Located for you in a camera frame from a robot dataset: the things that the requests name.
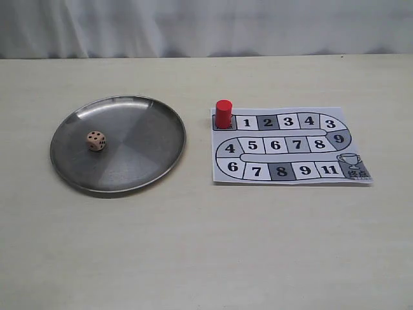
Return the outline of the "white backdrop curtain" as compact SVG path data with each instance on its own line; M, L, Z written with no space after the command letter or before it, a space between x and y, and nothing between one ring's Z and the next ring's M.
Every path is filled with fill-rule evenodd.
M411 51L411 1L1 2L3 59Z

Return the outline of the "wooden die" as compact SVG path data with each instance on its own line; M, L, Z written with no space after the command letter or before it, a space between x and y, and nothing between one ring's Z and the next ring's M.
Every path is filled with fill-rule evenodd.
M98 152L106 146L106 137L102 132L92 131L86 135L86 144L89 150Z

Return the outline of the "paper game board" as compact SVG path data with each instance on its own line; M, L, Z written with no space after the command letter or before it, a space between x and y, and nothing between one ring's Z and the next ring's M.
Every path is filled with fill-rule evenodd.
M339 107L235 108L227 129L210 116L214 182L373 182Z

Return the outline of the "round steel plate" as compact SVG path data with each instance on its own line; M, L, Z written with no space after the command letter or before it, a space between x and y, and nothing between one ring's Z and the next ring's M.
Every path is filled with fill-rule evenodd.
M98 152L86 144L86 135L95 130L106 137ZM112 96L63 120L50 143L50 160L73 189L109 198L160 180L177 165L185 144L184 123L167 104L143 96Z

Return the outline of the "red cylinder game piece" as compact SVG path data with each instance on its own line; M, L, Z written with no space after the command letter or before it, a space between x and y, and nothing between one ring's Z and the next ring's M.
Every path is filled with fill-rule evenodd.
M232 123L232 102L221 99L216 103L215 124L218 129L227 129Z

